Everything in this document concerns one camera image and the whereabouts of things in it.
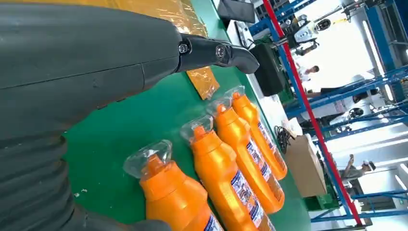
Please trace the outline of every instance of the black speaker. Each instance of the black speaker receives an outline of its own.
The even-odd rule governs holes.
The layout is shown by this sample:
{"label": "black speaker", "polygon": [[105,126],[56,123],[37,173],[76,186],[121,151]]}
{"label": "black speaker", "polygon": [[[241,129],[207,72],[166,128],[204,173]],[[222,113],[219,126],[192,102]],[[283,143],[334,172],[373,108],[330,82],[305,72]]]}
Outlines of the black speaker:
{"label": "black speaker", "polygon": [[259,62],[259,68],[255,72],[256,80],[265,96],[271,96],[281,92],[286,79],[283,72],[278,68],[279,58],[268,44],[256,45],[250,52]]}

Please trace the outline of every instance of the cardboard box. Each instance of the cardboard box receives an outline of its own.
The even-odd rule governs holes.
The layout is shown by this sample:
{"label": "cardboard box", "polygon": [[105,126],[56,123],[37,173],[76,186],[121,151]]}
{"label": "cardboard box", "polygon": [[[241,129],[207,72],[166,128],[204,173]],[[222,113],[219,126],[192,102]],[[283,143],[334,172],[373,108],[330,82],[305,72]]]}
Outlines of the cardboard box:
{"label": "cardboard box", "polygon": [[285,162],[302,197],[326,195],[323,169],[306,135],[290,140]]}

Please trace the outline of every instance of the metal bolt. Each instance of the metal bolt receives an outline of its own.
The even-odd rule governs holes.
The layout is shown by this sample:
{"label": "metal bolt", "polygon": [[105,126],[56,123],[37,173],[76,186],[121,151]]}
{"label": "metal bolt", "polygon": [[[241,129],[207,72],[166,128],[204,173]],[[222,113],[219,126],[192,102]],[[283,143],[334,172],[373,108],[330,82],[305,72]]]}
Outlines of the metal bolt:
{"label": "metal bolt", "polygon": [[216,47],[216,56],[218,58],[222,58],[225,56],[225,46],[224,45],[218,45]]}
{"label": "metal bolt", "polygon": [[178,51],[183,54],[183,53],[187,53],[189,51],[189,46],[187,46],[187,44],[180,44],[178,46]]}

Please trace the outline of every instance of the bottle label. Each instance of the bottle label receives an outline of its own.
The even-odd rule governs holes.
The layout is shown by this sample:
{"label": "bottle label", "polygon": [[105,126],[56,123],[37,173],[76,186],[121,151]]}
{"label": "bottle label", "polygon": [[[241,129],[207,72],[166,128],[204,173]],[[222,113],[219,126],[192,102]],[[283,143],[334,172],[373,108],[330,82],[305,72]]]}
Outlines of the bottle label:
{"label": "bottle label", "polygon": [[269,148],[272,151],[274,151],[276,149],[276,145],[272,141],[272,138],[271,138],[269,132],[267,132],[267,130],[265,129],[265,126],[260,121],[258,122],[258,128],[261,131],[262,135],[264,136],[264,139],[267,141]]}
{"label": "bottle label", "polygon": [[262,156],[261,151],[259,150],[256,143],[252,140],[252,138],[249,140],[246,149],[252,156],[256,165],[258,165],[259,169],[261,170],[262,176],[264,177],[265,181],[268,181],[270,175],[272,174],[272,171],[270,170],[269,165],[265,162],[265,159]]}
{"label": "bottle label", "polygon": [[261,224],[264,210],[260,206],[258,198],[255,196],[254,192],[252,192],[252,189],[249,187],[248,182],[243,177],[240,170],[238,170],[234,178],[232,178],[231,185],[242,204],[248,209],[252,222],[258,228]]}
{"label": "bottle label", "polygon": [[211,214],[204,231],[223,231],[218,220]]}
{"label": "bottle label", "polygon": [[275,159],[279,163],[279,166],[285,171],[287,168],[286,164],[284,160],[282,159],[282,156],[279,153],[279,150],[276,147],[276,144],[273,142],[270,136],[270,133],[267,132],[267,130],[265,129],[265,126],[260,121],[258,122],[258,128],[261,131],[262,135],[264,136],[265,140],[267,141],[269,148],[273,151],[275,155]]}

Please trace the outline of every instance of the white shirt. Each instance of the white shirt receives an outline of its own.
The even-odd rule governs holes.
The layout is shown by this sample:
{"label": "white shirt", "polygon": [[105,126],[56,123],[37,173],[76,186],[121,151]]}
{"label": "white shirt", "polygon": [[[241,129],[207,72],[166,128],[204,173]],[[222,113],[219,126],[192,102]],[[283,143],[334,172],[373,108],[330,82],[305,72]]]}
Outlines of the white shirt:
{"label": "white shirt", "polygon": [[306,74],[307,68],[299,65],[299,63],[296,63],[297,66],[297,73],[299,74],[299,78],[302,82],[306,82],[310,80],[310,76]]}
{"label": "white shirt", "polygon": [[[315,103],[319,103],[322,101],[325,101],[326,99],[321,99],[316,101]],[[313,109],[313,114],[315,115],[316,118],[322,118],[324,116],[330,116],[330,115],[335,115],[338,113],[345,113],[354,108],[354,101],[353,101],[353,96],[347,97],[342,100],[335,101],[333,103],[329,103],[323,106],[320,106],[318,108]],[[305,120],[310,120],[309,114],[307,112],[301,113],[301,116]]]}

